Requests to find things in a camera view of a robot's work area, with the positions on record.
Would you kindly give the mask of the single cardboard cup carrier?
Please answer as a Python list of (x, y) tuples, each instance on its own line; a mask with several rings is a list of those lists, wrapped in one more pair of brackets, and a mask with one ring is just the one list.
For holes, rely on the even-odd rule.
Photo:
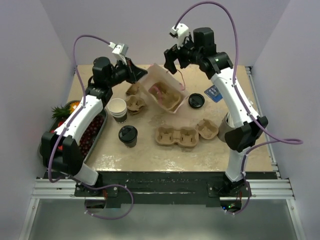
[(136, 95), (136, 94), (139, 93), (139, 88), (140, 88), (140, 84), (139, 83), (134, 83), (127, 89), (125, 94), (127, 96)]

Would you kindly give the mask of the pink beige paper bag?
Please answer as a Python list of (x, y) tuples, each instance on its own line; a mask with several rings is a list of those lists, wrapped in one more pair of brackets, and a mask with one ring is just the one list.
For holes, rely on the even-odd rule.
[(161, 109), (176, 114), (190, 93), (184, 85), (158, 64), (152, 64), (139, 81), (139, 90)]

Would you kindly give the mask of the black coffee cup lid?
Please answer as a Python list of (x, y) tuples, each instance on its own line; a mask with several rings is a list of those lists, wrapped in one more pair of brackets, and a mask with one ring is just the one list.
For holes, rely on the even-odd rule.
[(132, 125), (123, 126), (118, 132), (119, 140), (124, 144), (134, 142), (138, 137), (138, 130)]

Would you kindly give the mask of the dark paper coffee cup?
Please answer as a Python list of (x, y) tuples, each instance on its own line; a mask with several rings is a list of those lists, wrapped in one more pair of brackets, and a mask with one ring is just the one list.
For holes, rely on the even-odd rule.
[(133, 148), (137, 144), (137, 137), (120, 138), (120, 141), (128, 148)]

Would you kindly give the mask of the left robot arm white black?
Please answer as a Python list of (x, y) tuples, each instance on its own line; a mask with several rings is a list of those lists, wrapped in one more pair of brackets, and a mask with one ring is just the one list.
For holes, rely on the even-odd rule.
[(97, 171), (85, 164), (79, 142), (93, 119), (110, 101), (112, 88), (128, 82), (137, 83), (147, 70), (137, 67), (126, 57), (112, 64), (107, 57), (98, 57), (92, 66), (92, 77), (83, 97), (74, 112), (54, 132), (46, 132), (41, 138), (41, 155), (47, 167), (48, 178), (53, 182), (52, 171), (57, 171), (86, 185), (86, 191), (92, 196), (99, 196), (104, 184), (98, 180)]

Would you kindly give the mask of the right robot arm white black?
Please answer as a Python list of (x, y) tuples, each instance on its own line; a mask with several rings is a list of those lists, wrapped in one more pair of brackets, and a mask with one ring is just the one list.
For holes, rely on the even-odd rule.
[(266, 116), (260, 116), (253, 108), (238, 80), (233, 77), (234, 66), (225, 52), (217, 52), (214, 31), (200, 27), (193, 32), (183, 24), (172, 27), (169, 34), (177, 43), (164, 52), (164, 67), (172, 74), (177, 72), (175, 61), (180, 68), (197, 65), (220, 92), (233, 121), (233, 129), (226, 132), (224, 139), (230, 148), (229, 161), (223, 183), (223, 192), (230, 197), (240, 190), (240, 181), (245, 176), (245, 152), (255, 145), (268, 125)]

